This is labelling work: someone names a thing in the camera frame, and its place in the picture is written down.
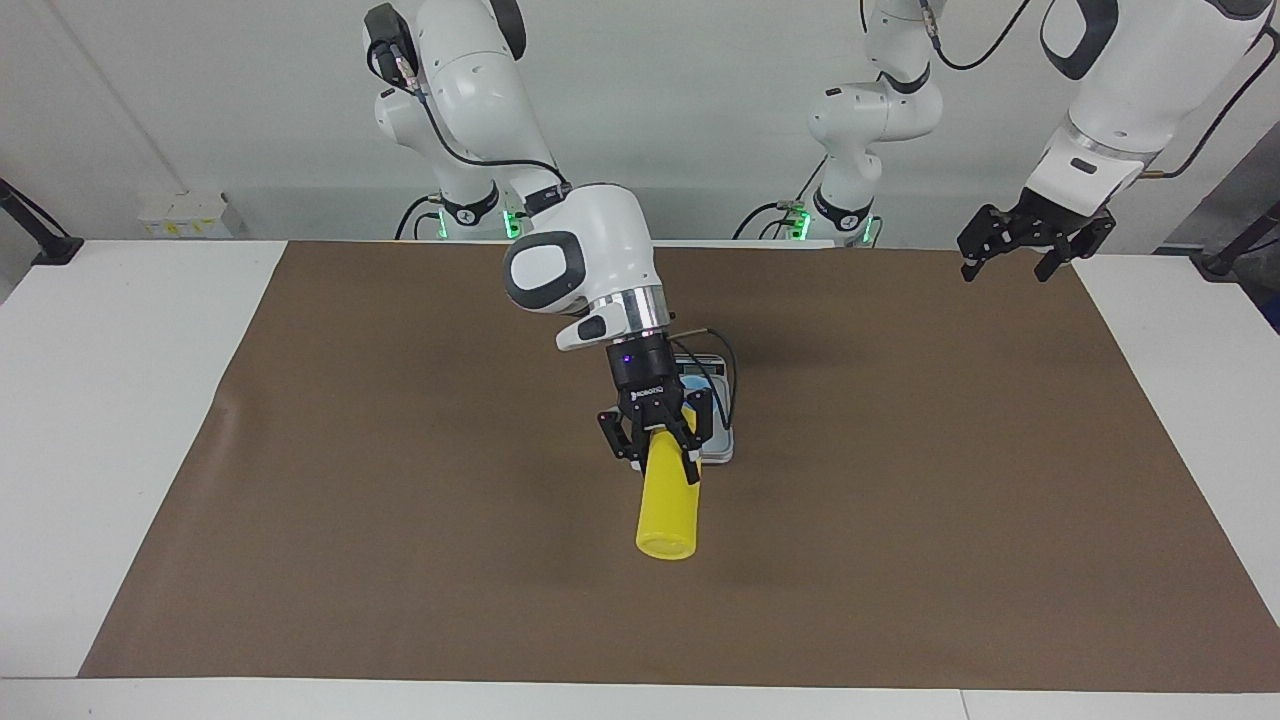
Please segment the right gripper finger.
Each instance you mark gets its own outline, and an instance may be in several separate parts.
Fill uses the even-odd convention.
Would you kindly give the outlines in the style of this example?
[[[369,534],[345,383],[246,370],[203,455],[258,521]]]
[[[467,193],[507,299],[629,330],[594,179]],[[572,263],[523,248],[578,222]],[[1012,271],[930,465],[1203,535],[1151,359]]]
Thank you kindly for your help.
[[[596,414],[596,423],[616,459],[631,464],[645,462],[646,439],[641,438],[643,429],[636,430],[635,423],[625,413],[618,407],[609,407]]]
[[[716,405],[712,389],[686,391],[678,419],[671,429],[687,486],[696,486],[701,479],[701,448],[716,430]]]

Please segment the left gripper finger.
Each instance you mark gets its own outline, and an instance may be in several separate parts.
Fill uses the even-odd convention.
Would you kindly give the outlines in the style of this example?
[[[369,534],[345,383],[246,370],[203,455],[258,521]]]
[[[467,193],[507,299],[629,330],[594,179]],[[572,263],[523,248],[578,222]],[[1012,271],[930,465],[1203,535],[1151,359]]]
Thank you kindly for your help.
[[[1056,237],[1036,264],[1034,274],[1038,282],[1047,282],[1060,266],[1075,259],[1093,258],[1115,225],[1116,222],[1110,211],[1098,211],[1075,234]]]
[[[963,258],[960,273],[965,282],[973,282],[988,260],[1020,247],[1012,233],[1016,219],[993,205],[983,205],[975,211],[956,238]]]

